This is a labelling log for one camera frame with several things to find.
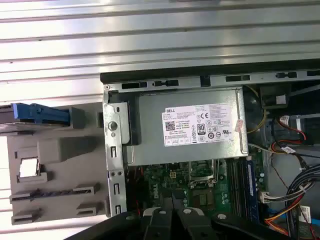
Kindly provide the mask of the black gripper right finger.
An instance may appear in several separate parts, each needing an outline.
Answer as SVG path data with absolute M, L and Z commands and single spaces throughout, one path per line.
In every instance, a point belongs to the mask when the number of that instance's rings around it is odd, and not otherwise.
M 184 230 L 183 240 L 288 240 L 289 237 L 237 215 L 216 212 L 211 217 L 184 205 L 182 191 L 172 192 L 172 206 Z

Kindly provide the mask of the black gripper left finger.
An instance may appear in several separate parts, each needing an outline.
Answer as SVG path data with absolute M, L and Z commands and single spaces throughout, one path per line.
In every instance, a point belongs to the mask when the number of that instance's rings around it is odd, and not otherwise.
M 164 191 L 159 207 L 147 208 L 140 216 L 127 211 L 80 231 L 68 240 L 169 240 L 173 193 Z

